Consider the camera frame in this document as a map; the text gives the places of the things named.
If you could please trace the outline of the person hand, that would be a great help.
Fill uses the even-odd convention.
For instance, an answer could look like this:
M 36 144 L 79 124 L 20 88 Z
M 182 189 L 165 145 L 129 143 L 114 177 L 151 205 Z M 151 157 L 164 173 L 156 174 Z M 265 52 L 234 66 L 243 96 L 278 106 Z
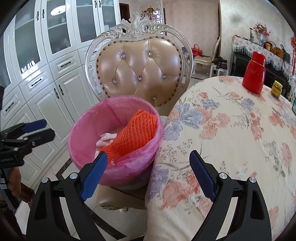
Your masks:
M 13 196 L 18 196 L 21 193 L 21 174 L 19 167 L 15 167 L 10 171 L 8 189 Z

